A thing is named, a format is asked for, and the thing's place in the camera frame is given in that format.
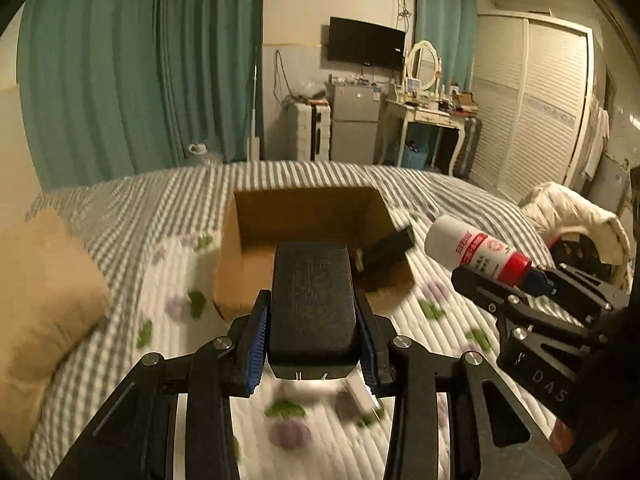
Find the hanging towel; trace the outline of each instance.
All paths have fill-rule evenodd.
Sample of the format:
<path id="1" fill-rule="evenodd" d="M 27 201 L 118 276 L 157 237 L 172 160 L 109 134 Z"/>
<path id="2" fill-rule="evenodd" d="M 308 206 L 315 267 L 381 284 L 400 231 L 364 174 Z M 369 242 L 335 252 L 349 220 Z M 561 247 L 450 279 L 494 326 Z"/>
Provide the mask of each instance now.
<path id="1" fill-rule="evenodd" d="M 598 121 L 596 122 L 589 155 L 582 170 L 582 174 L 587 180 L 593 180 L 607 140 L 609 140 L 609 113 L 604 108 L 599 107 Z"/>

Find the refrigerator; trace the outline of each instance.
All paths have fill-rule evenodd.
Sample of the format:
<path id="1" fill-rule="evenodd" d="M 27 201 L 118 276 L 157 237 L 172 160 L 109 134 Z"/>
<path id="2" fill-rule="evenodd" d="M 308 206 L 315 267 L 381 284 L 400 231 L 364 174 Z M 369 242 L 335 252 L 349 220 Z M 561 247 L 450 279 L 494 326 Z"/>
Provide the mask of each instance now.
<path id="1" fill-rule="evenodd" d="M 380 88 L 330 85 L 331 160 L 373 164 L 380 111 Z"/>

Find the teal curtain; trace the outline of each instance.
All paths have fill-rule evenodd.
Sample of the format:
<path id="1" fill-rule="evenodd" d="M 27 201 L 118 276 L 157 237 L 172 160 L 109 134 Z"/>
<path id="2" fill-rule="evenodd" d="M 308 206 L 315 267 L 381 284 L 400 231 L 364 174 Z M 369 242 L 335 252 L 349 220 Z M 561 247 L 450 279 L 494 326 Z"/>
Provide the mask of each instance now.
<path id="1" fill-rule="evenodd" d="M 262 0 L 27 0 L 18 83 L 42 187 L 180 166 L 192 142 L 245 158 L 261 8 Z"/>
<path id="2" fill-rule="evenodd" d="M 442 58 L 441 82 L 468 90 L 478 30 L 478 0 L 415 0 L 415 39 L 427 40 Z"/>

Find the white louvered wardrobe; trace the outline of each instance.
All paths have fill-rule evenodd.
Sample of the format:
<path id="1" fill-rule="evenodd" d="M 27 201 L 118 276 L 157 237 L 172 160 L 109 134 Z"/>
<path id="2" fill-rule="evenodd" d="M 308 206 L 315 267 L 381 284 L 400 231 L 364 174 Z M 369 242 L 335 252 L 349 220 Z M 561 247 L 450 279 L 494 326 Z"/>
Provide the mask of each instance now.
<path id="1" fill-rule="evenodd" d="M 528 12 L 480 14 L 472 90 L 483 124 L 471 180 L 516 202 L 542 182 L 568 185 L 592 87 L 590 28 Z"/>

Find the wall-mounted black television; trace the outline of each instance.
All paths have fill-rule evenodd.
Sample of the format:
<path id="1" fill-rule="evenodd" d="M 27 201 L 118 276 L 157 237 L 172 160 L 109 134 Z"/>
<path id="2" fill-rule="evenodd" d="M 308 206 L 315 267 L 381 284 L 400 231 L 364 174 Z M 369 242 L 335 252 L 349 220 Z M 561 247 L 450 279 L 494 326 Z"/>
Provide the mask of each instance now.
<path id="1" fill-rule="evenodd" d="M 404 31 L 332 16 L 328 60 L 402 70 Z"/>

